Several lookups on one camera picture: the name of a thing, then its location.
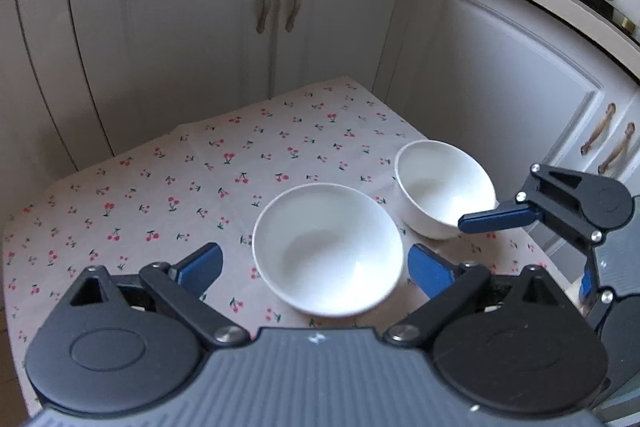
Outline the cherry pattern tablecloth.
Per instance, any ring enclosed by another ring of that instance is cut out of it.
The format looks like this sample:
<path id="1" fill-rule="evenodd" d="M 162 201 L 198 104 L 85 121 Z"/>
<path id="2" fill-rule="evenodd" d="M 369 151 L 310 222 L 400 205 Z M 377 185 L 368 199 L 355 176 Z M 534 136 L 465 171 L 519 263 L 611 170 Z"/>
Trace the cherry pattern tablecloth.
<path id="1" fill-rule="evenodd" d="M 2 231 L 3 284 L 14 364 L 88 265 L 134 273 L 208 242 L 224 271 L 204 301 L 250 331 L 320 327 L 282 303 L 254 265 L 262 208 L 288 188 L 356 188 L 396 216 L 394 159 L 420 133 L 348 78 L 319 82 L 160 138 L 40 191 Z"/>

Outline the white bowl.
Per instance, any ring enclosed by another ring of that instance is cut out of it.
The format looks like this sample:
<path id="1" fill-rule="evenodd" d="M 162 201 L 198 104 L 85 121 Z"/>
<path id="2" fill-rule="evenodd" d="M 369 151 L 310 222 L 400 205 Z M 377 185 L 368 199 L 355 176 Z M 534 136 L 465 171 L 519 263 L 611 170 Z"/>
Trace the white bowl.
<path id="1" fill-rule="evenodd" d="M 352 187 L 309 183 L 273 199 L 255 222 L 255 267 L 273 294 L 316 317 L 351 317 L 382 303 L 405 269 L 394 220 Z"/>

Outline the white bowl floral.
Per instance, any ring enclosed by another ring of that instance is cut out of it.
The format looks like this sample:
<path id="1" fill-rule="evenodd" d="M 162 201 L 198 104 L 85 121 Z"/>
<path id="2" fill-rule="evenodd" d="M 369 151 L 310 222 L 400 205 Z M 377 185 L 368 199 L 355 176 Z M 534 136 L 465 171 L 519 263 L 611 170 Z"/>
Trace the white bowl floral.
<path id="1" fill-rule="evenodd" d="M 448 143 L 418 140 L 401 147 L 394 177 L 399 216 L 427 239 L 453 239 L 462 216 L 497 206 L 494 184 L 482 165 Z"/>

